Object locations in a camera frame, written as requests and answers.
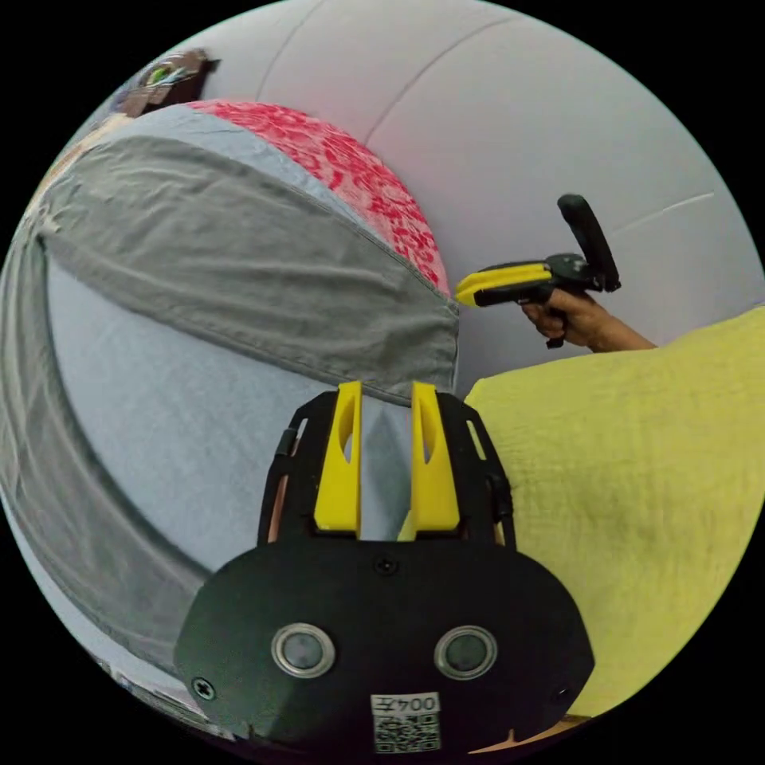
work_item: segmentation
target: red patterned fabric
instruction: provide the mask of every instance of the red patterned fabric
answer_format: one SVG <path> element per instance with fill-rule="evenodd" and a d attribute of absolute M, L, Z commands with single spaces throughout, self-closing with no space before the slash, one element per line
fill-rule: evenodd
<path fill-rule="evenodd" d="M 275 104 L 210 100 L 186 106 L 246 128 L 283 151 L 337 194 L 440 292 L 449 295 L 441 256 L 418 204 L 394 173 L 352 136 Z"/>

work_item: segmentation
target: screw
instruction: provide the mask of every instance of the screw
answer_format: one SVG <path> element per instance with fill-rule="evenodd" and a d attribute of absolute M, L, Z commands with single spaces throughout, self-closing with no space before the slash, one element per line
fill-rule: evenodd
<path fill-rule="evenodd" d="M 195 677 L 191 681 L 191 687 L 199 698 L 212 701 L 215 698 L 215 688 L 204 677 Z"/>
<path fill-rule="evenodd" d="M 571 689 L 570 688 L 561 688 L 559 691 L 556 691 L 552 695 L 552 703 L 553 704 L 561 704 L 564 702 L 568 697 L 571 695 Z"/>
<path fill-rule="evenodd" d="M 398 571 L 398 561 L 389 558 L 387 555 L 378 555 L 372 563 L 372 567 L 380 576 L 392 576 Z"/>

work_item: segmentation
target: yellow fabric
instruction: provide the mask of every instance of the yellow fabric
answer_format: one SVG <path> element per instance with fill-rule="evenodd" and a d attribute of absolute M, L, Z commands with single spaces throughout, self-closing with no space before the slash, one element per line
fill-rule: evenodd
<path fill-rule="evenodd" d="M 466 400 L 511 482 L 519 550 L 566 585 L 590 635 L 571 714 L 606 712 L 694 635 L 754 531 L 765 308 L 656 350 L 480 380 Z"/>

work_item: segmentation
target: hand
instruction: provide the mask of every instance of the hand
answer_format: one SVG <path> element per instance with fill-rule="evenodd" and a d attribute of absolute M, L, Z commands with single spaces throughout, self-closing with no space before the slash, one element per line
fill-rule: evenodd
<path fill-rule="evenodd" d="M 521 306 L 524 314 L 536 326 L 537 331 L 548 339 L 565 337 L 572 345 L 595 349 L 607 334 L 607 326 L 614 317 L 585 292 L 573 295 L 562 289 L 553 291 L 544 305 L 526 303 Z M 553 316 L 551 310 L 563 311 L 568 318 L 564 333 L 563 320 Z"/>

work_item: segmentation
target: black background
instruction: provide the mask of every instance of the black background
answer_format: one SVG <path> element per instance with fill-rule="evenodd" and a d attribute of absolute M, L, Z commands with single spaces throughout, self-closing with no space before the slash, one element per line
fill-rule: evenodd
<path fill-rule="evenodd" d="M 217 2 L 193 11 L 185 5 L 104 3 L 93 6 L 100 11 L 86 12 L 14 4 L 16 17 L 3 22 L 2 252 L 50 163 L 103 99 L 163 50 L 255 4 Z M 728 3 L 712 12 L 696 5 L 680 12 L 670 4 L 619 3 L 606 11 L 595 3 L 547 5 L 512 7 L 584 40 L 662 100 L 716 165 L 763 257 L 762 215 L 755 207 L 763 201 L 765 169 L 757 116 L 762 37 L 753 7 Z M 676 15 L 669 15 L 670 8 Z M 5 519 L 0 543 L 0 690 L 6 709 L 0 759 L 238 761 L 204 747 L 108 679 L 47 606 Z M 524 762 L 756 757 L 765 724 L 762 549 L 761 520 L 720 603 L 675 661 L 621 707 Z"/>

